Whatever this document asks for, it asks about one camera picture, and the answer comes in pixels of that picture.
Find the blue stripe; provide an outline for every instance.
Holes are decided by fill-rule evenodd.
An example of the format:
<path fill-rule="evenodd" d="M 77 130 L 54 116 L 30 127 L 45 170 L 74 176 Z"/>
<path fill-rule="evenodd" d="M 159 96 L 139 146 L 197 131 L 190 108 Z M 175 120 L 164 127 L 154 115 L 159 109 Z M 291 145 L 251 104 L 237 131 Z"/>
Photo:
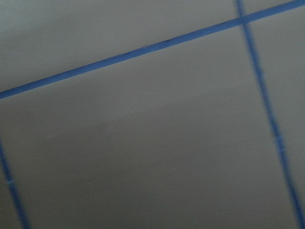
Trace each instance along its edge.
<path fill-rule="evenodd" d="M 275 144 L 277 146 L 278 155 L 280 158 L 280 162 L 281 162 L 282 170 L 284 173 L 285 181 L 286 181 L 286 184 L 288 187 L 288 191 L 289 191 L 289 194 L 290 194 L 290 197 L 291 197 L 294 209 L 295 209 L 296 218 L 298 220 L 299 227 L 301 229 L 305 229 L 303 210 L 302 210 L 301 203 L 300 203 L 300 200 L 299 200 L 299 197 L 298 197 L 298 194 L 297 194 L 297 191 L 296 191 L 293 179 L 292 179 L 292 175 L 290 173 L 290 167 L 289 167 L 288 159 L 287 159 L 286 152 L 285 152 L 284 140 L 283 140 L 279 125 L 275 119 L 275 115 L 274 115 L 274 112 L 273 112 L 273 109 L 271 106 L 271 101 L 270 101 L 270 98 L 268 95 L 268 90 L 267 90 L 266 83 L 264 80 L 264 73 L 260 66 L 260 60 L 259 60 L 256 48 L 255 48 L 251 30 L 247 25 L 249 20 L 246 17 L 244 17 L 244 8 L 243 8 L 242 0 L 236 0 L 236 3 L 237 3 L 240 20 L 241 20 L 241 23 L 243 26 L 246 43 L 248 46 L 248 50 L 250 52 L 253 69 L 256 74 L 258 85 L 259 85 L 259 88 L 261 91 L 264 107 L 266 109 L 269 123 L 270 123 L 272 132 L 275 137 Z"/>
<path fill-rule="evenodd" d="M 20 199 L 20 196 L 18 194 L 17 187 L 16 187 L 15 182 L 12 178 L 8 162 L 5 158 L 5 155 L 4 155 L 2 146 L 1 146 L 1 142 L 0 142 L 0 161 L 1 161 L 1 165 L 2 165 L 2 171 L 4 173 L 6 183 L 8 185 L 9 191 L 10 191 L 10 195 L 13 199 L 13 203 L 14 203 L 15 209 L 17 211 L 17 215 L 19 217 L 21 226 L 22 226 L 23 229 L 30 229 L 31 228 L 30 223 L 29 223 L 29 220 L 28 220 L 28 218 L 25 214 L 25 210 L 24 210 L 24 207 L 21 203 L 21 199 Z"/>
<path fill-rule="evenodd" d="M 300 7 L 303 5 L 305 5 L 304 0 L 291 1 L 291 2 L 282 4 L 279 6 L 271 7 L 266 10 L 262 10 L 259 12 L 249 14 L 245 17 L 246 17 L 247 21 L 255 21 L 255 20 L 258 20 L 261 18 L 265 18 L 265 17 L 271 16 L 271 15 L 277 14 L 277 13 L 291 10 L 291 9 L 294 9 L 296 7 Z M 155 44 L 149 45 L 147 47 L 143 47 L 143 48 L 139 48 L 139 49 L 127 52 L 125 54 L 113 56 L 111 58 L 108 58 L 108 59 L 105 59 L 102 61 L 94 62 L 94 63 L 88 64 L 88 65 L 85 65 L 85 66 L 82 66 L 79 68 L 75 68 L 75 69 L 60 73 L 60 74 L 56 74 L 56 75 L 53 75 L 53 76 L 50 76 L 50 77 L 47 77 L 44 79 L 40 79 L 40 80 L 31 82 L 31 83 L 27 83 L 27 84 L 0 92 L 0 99 L 9 97 L 9 96 L 12 96 L 15 94 L 19 94 L 19 93 L 22 93 L 22 92 L 25 92 L 28 90 L 32 90 L 32 89 L 35 89 L 35 88 L 38 88 L 41 86 L 45 86 L 45 85 L 48 85 L 48 84 L 51 84 L 51 83 L 54 83 L 54 82 L 57 82 L 60 80 L 64 80 L 64 79 L 67 79 L 67 78 L 70 78 L 70 77 L 73 77 L 73 76 L 76 76 L 79 74 L 83 74 L 83 73 L 90 72 L 90 71 L 93 71 L 93 70 L 96 70 L 99 68 L 103 68 L 103 67 L 106 67 L 106 66 L 118 63 L 118 62 L 126 61 L 128 59 L 132 59 L 137 56 L 141 56 L 141 55 L 144 55 L 144 54 L 147 54 L 150 52 L 155 52 L 157 50 L 164 49 L 164 48 L 167 48 L 167 47 L 170 47 L 173 45 L 177 45 L 177 44 L 180 44 L 183 42 L 187 42 L 187 41 L 199 38 L 199 37 L 203 37 L 203 36 L 206 36 L 211 33 L 223 31 L 223 30 L 238 26 L 240 24 L 241 24 L 241 22 L 238 19 L 229 20 L 229 21 L 217 24 L 217 25 L 213 25 L 213 26 L 201 29 L 201 30 L 193 31 L 193 32 L 172 38 L 167 41 L 155 43 Z"/>

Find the blue grid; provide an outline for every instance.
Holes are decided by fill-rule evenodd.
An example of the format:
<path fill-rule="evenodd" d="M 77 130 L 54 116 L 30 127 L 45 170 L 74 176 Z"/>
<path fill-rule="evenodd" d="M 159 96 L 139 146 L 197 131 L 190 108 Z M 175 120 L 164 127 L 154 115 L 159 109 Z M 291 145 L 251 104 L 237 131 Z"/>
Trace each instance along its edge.
<path fill-rule="evenodd" d="M 277 146 L 278 149 L 278 154 L 279 154 L 279 158 L 280 158 L 280 162 L 281 162 L 281 166 L 282 166 L 282 170 L 283 170 L 283 174 L 285 177 L 285 181 L 287 184 L 287 188 L 289 190 L 290 196 L 291 196 L 291 200 L 295 209 L 295 216 L 297 218 L 297 221 L 299 223 L 299 228 L 301 229 L 305 229 L 305 220 L 304 220 L 304 213 L 300 204 L 300 200 L 295 188 L 295 185 L 293 183 L 293 179 L 290 173 L 290 167 L 289 167 L 289 163 L 287 160 L 287 156 L 286 156 L 286 152 L 285 152 L 285 145 L 284 145 L 284 140 L 282 138 L 282 134 L 279 128 L 279 125 L 275 119 L 275 115 L 271 106 L 271 101 L 268 95 L 268 91 L 267 91 L 267 87 L 265 85 L 265 81 L 264 81 L 264 74 L 263 71 L 261 70 L 261 66 L 259 63 L 259 57 L 254 45 L 254 41 L 251 35 L 251 30 L 248 26 L 248 23 L 252 22 L 252 21 L 256 21 L 258 19 L 262 19 L 274 14 L 278 14 L 284 11 L 288 11 L 297 7 L 301 7 L 305 5 L 305 0 L 294 0 L 282 5 L 278 5 L 275 7 L 271 7 L 268 8 L 266 10 L 261 10 L 249 15 L 244 15 L 244 8 L 243 8 L 243 3 L 242 0 L 236 0 L 236 7 L 237 7 L 237 11 L 239 14 L 239 17 L 233 20 L 229 20 L 220 24 L 216 24 L 207 28 L 203 28 L 197 31 L 193 31 L 181 36 L 177 36 L 174 37 L 170 40 L 166 40 L 166 41 L 162 41 L 162 42 L 158 42 L 143 48 L 139 48 L 124 54 L 120 54 L 117 56 L 113 56 L 111 58 L 107 58 L 98 62 L 94 62 L 88 65 L 84 65 L 82 67 L 79 68 L 75 68 L 60 74 L 56 74 L 44 79 L 40 79 L 31 83 L 27 83 L 15 88 L 11 88 L 9 90 L 0 92 L 0 99 L 6 98 L 6 97 L 10 97 L 13 96 L 15 94 L 19 94 L 34 88 L 38 88 L 41 86 L 45 86 L 57 81 L 61 81 L 79 74 L 83 74 L 86 72 L 90 72 L 99 68 L 103 68 L 118 62 L 122 62 L 128 59 L 132 59 L 135 58 L 137 56 L 141 56 L 150 52 L 155 52 L 170 46 L 174 46 L 183 42 L 187 42 L 196 38 L 200 38 L 203 36 L 206 36 L 208 34 L 211 33 L 216 33 L 219 31 L 223 31 L 235 26 L 239 26 L 241 25 L 244 31 L 244 35 L 245 35 L 245 41 L 246 44 L 248 46 L 248 51 L 249 51 L 249 55 L 250 58 L 252 60 L 252 64 L 253 64 L 253 69 L 254 69 L 254 73 L 257 77 L 257 81 L 258 81 L 258 86 L 260 88 L 261 91 L 261 96 L 262 96 L 262 100 L 264 103 L 264 107 L 269 119 L 269 123 L 270 123 L 270 128 L 273 131 L 274 134 L 274 141 L 275 144 Z M 23 229 L 30 229 L 30 220 L 26 215 L 25 209 L 22 205 L 22 201 L 21 198 L 18 194 L 17 191 L 17 187 L 16 184 L 13 180 L 13 177 L 11 175 L 11 171 L 7 162 L 7 159 L 5 157 L 5 154 L 3 152 L 3 149 L 1 147 L 1 142 L 0 142 L 0 162 L 2 165 L 2 171 L 4 173 L 5 179 L 6 179 L 6 183 L 8 185 L 8 188 L 10 190 L 10 194 L 15 206 L 15 209 L 17 211 L 19 220 L 20 220 L 20 224 L 22 226 Z"/>

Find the diagonal blue line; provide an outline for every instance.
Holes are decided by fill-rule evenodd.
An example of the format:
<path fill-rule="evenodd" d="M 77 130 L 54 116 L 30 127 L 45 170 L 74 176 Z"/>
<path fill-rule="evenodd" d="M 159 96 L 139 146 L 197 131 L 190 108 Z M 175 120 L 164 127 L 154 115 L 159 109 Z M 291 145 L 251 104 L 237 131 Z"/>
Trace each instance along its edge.
<path fill-rule="evenodd" d="M 284 140 L 283 140 L 279 125 L 276 121 L 276 118 L 275 118 L 275 115 L 274 115 L 274 112 L 272 109 L 271 101 L 270 101 L 270 98 L 268 95 L 268 90 L 267 90 L 265 79 L 264 79 L 264 73 L 263 73 L 261 65 L 260 65 L 260 60 L 259 60 L 256 48 L 255 48 L 251 30 L 250 30 L 249 26 L 247 25 L 249 20 L 244 16 L 244 7 L 243 7 L 242 0 L 236 0 L 236 4 L 237 4 L 240 20 L 242 22 L 242 27 L 243 27 L 246 43 L 248 46 L 248 50 L 249 50 L 249 53 L 251 56 L 254 72 L 256 74 L 258 85 L 259 85 L 259 88 L 261 91 L 264 107 L 266 109 L 269 123 L 270 123 L 272 132 L 275 137 L 275 144 L 276 144 L 279 158 L 281 161 L 284 178 L 285 178 L 285 181 L 286 181 L 286 184 L 288 187 L 288 191 L 289 191 L 289 194 L 290 194 L 290 197 L 291 197 L 294 209 L 295 209 L 296 218 L 298 220 L 299 227 L 301 229 L 305 229 L 303 210 L 302 210 L 301 203 L 300 203 L 300 200 L 299 200 L 299 197 L 298 197 L 298 194 L 297 194 L 294 182 L 293 182 L 292 175 L 290 173 L 290 167 L 289 167 L 288 159 L 286 156 Z"/>
<path fill-rule="evenodd" d="M 0 162 L 1 162 L 1 165 L 2 165 L 2 171 L 4 173 L 6 183 L 9 187 L 10 195 L 11 195 L 11 198 L 13 200 L 15 209 L 17 211 L 17 215 L 19 217 L 21 226 L 22 226 L 23 229 L 30 229 L 31 227 L 30 227 L 29 219 L 28 219 L 28 217 L 25 213 L 24 207 L 22 205 L 20 196 L 19 196 L 18 191 L 17 191 L 17 187 L 16 187 L 15 182 L 12 178 L 10 168 L 9 168 L 9 164 L 6 160 L 5 155 L 4 155 L 4 152 L 3 152 L 3 149 L 2 149 L 2 146 L 1 146 L 1 142 L 0 142 Z"/>
<path fill-rule="evenodd" d="M 261 10 L 261 11 L 249 14 L 249 15 L 245 16 L 245 18 L 247 19 L 247 21 L 255 21 L 255 20 L 258 20 L 261 18 L 265 18 L 265 17 L 271 16 L 271 15 L 277 14 L 277 13 L 291 10 L 291 9 L 294 9 L 296 7 L 300 7 L 303 5 L 305 5 L 305 0 L 295 0 L 295 1 L 291 1 L 291 2 L 282 4 L 279 6 L 268 8 L 266 10 Z M 190 32 L 190 33 L 178 36 L 178 37 L 174 37 L 170 40 L 155 43 L 155 44 L 152 44 L 152 45 L 149 45 L 149 46 L 146 46 L 143 48 L 139 48 L 139 49 L 136 49 L 136 50 L 133 50 L 133 51 L 121 54 L 121 55 L 113 56 L 113 57 L 110 57 L 110 58 L 107 58 L 107 59 L 104 59 L 104 60 L 101 60 L 98 62 L 90 63 L 88 65 L 85 65 L 85 66 L 82 66 L 79 68 L 75 68 L 75 69 L 60 73 L 60 74 L 56 74 L 56 75 L 53 75 L 53 76 L 50 76 L 47 78 L 43 78 L 43 79 L 31 82 L 31 83 L 27 83 L 27 84 L 0 92 L 0 99 L 9 97 L 9 96 L 12 96 L 15 94 L 19 94 L 22 92 L 26 92 L 28 90 L 32 90 L 32 89 L 35 89 L 35 88 L 38 88 L 41 86 L 45 86 L 45 85 L 48 85 L 48 84 L 51 84 L 51 83 L 54 83 L 54 82 L 57 82 L 60 80 L 64 80 L 64 79 L 67 79 L 67 78 L 70 78 L 70 77 L 73 77 L 73 76 L 76 76 L 79 74 L 83 74 L 83 73 L 90 72 L 90 71 L 93 71 L 93 70 L 96 70 L 99 68 L 103 68 L 103 67 L 115 64 L 115 63 L 126 61 L 128 59 L 132 59 L 137 56 L 141 56 L 141 55 L 144 55 L 144 54 L 147 54 L 150 52 L 155 52 L 160 49 L 165 49 L 167 47 L 177 45 L 177 44 L 180 44 L 183 42 L 187 42 L 187 41 L 199 38 L 199 37 L 203 37 L 203 36 L 206 36 L 211 33 L 223 31 L 223 30 L 238 26 L 240 24 L 241 24 L 241 22 L 238 19 L 229 20 L 229 21 L 226 21 L 226 22 L 223 22 L 223 23 L 220 23 L 217 25 L 213 25 L 213 26 L 201 29 L 201 30 L 193 31 L 193 32 Z"/>

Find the vertical blue line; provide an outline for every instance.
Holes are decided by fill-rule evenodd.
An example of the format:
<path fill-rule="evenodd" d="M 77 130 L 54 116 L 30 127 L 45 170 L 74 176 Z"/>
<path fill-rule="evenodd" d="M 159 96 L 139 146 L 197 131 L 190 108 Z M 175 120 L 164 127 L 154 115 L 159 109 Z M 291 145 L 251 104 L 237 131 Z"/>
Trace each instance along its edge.
<path fill-rule="evenodd" d="M 22 226 L 23 229 L 30 229 L 31 228 L 30 223 L 29 223 L 29 220 L 28 220 L 28 218 L 25 214 L 25 210 L 23 208 L 23 205 L 21 203 L 21 199 L 20 199 L 20 196 L 18 194 L 16 184 L 13 180 L 12 175 L 11 175 L 9 164 L 6 160 L 5 155 L 4 155 L 4 151 L 3 151 L 3 148 L 1 146 L 1 142 L 0 142 L 0 161 L 1 161 L 1 165 L 2 165 L 2 171 L 3 171 L 4 177 L 5 177 L 5 181 L 8 185 L 10 195 L 13 199 L 13 203 L 14 203 L 15 209 L 17 211 L 17 215 L 19 217 L 21 226 Z"/>
<path fill-rule="evenodd" d="M 237 3 L 237 10 L 240 16 L 240 20 L 242 23 L 242 27 L 243 27 L 243 31 L 244 31 L 244 35 L 245 35 L 245 39 L 246 39 L 246 43 L 248 46 L 248 50 L 250 52 L 250 56 L 251 56 L 251 60 L 252 60 L 252 64 L 253 64 L 253 68 L 256 74 L 256 78 L 258 81 L 258 85 L 260 87 L 260 91 L 262 94 L 262 99 L 263 99 L 263 103 L 264 103 L 264 107 L 266 109 L 266 113 L 269 119 L 269 123 L 272 129 L 272 132 L 274 134 L 275 137 L 275 144 L 277 146 L 277 150 L 278 150 L 278 154 L 280 157 L 280 161 L 281 161 L 281 166 L 282 166 L 282 170 L 284 173 L 284 178 L 288 187 L 288 191 L 295 209 L 295 214 L 296 214 L 296 218 L 298 220 L 299 223 L 299 227 L 301 229 L 305 229 L 305 221 L 304 221 L 304 217 L 303 217 L 303 210 L 301 207 L 301 203 L 295 188 L 295 185 L 293 183 L 293 179 L 292 179 L 292 175 L 290 173 L 290 168 L 289 168 L 289 163 L 288 163 L 288 159 L 286 156 L 286 152 L 285 152 L 285 145 L 284 145 L 284 140 L 281 134 L 281 131 L 279 129 L 279 126 L 276 122 L 275 119 L 275 115 L 271 106 L 271 101 L 268 95 L 268 90 L 266 87 L 266 83 L 264 80 L 264 74 L 263 71 L 261 69 L 260 66 L 260 61 L 259 61 L 259 57 L 254 45 L 254 41 L 252 38 L 252 34 L 250 31 L 250 28 L 248 27 L 247 23 L 249 22 L 248 19 L 244 16 L 244 7 L 243 7 L 243 3 L 242 0 L 236 0 Z"/>

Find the floor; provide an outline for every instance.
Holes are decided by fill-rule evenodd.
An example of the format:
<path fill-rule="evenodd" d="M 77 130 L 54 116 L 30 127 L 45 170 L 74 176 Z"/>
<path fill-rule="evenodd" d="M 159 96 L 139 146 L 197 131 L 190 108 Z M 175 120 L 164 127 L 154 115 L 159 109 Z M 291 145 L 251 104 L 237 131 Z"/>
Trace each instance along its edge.
<path fill-rule="evenodd" d="M 1 1 L 0 228 L 305 228 L 305 1 L 242 3 Z"/>

